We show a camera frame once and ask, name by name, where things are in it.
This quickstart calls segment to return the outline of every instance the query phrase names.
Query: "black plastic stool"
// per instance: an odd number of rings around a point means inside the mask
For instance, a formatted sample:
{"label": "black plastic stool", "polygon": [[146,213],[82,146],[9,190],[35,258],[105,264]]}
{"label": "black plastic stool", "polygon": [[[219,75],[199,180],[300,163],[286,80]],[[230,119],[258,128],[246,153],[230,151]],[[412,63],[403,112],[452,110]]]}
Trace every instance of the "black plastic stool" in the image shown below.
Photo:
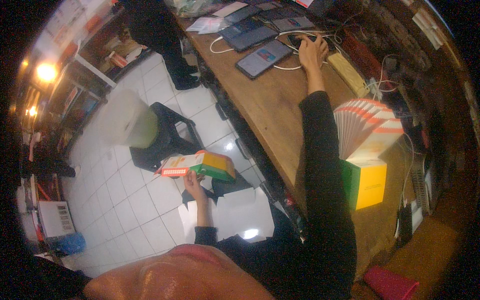
{"label": "black plastic stool", "polygon": [[[202,143],[198,138],[195,123],[192,120],[158,102],[152,104],[150,108],[158,117],[158,135],[146,149],[130,147],[135,166],[155,172],[160,167],[160,162],[173,154],[189,155],[202,150]],[[175,126],[178,122],[187,124],[193,142],[180,137]]]}

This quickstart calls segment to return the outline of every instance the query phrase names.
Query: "phone screen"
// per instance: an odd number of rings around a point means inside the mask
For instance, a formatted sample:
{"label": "phone screen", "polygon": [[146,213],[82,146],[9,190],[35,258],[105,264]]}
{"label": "phone screen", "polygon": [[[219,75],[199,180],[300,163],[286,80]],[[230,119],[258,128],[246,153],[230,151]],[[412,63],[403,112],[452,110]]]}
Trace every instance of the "phone screen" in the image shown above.
{"label": "phone screen", "polygon": [[237,67],[248,74],[249,77],[256,78],[291,52],[291,48],[277,40],[273,40],[241,59],[237,62]]}

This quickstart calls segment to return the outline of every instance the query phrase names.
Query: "person's leg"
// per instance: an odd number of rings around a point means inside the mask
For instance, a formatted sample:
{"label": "person's leg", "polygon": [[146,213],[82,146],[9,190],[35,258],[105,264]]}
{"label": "person's leg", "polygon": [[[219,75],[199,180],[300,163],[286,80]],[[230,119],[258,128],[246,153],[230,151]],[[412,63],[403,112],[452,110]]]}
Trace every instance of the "person's leg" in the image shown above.
{"label": "person's leg", "polygon": [[54,173],[57,173],[58,176],[63,177],[75,177],[75,169],[70,167],[66,162],[63,160],[56,160],[55,161],[55,170]]}
{"label": "person's leg", "polygon": [[224,194],[229,192],[241,191],[251,187],[252,185],[237,170],[235,170],[235,181],[233,183],[215,178],[212,179],[213,192],[218,197],[223,197]]}

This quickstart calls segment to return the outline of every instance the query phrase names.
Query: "person's hand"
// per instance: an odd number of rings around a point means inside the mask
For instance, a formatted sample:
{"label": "person's hand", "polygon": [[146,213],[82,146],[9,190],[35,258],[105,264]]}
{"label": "person's hand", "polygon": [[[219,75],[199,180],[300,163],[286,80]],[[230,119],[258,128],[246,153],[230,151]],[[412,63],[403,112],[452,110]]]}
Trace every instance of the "person's hand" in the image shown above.
{"label": "person's hand", "polygon": [[299,58],[300,64],[307,73],[308,94],[325,91],[320,67],[328,53],[328,44],[319,34],[316,36],[315,42],[312,42],[306,35],[300,36],[302,42],[299,48]]}
{"label": "person's hand", "polygon": [[192,170],[188,171],[187,175],[183,177],[185,189],[197,202],[207,200],[207,195],[205,194],[203,187],[200,185],[200,181],[202,181],[203,178],[204,176],[202,174],[197,176],[197,172]]}
{"label": "person's hand", "polygon": [[328,44],[320,34],[316,34],[317,39],[312,42],[306,35],[301,35],[302,39],[299,48],[300,64],[304,67],[307,74],[319,72],[320,66],[328,53]]}

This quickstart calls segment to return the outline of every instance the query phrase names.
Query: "power strip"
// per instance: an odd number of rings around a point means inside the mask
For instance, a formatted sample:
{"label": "power strip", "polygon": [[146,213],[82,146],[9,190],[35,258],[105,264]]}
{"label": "power strip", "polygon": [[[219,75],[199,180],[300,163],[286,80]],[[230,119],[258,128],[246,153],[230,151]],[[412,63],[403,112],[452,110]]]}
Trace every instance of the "power strip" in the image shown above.
{"label": "power strip", "polygon": [[363,78],[343,55],[340,53],[332,54],[327,58],[327,61],[349,85],[350,89],[352,89],[358,98],[363,98],[370,92]]}

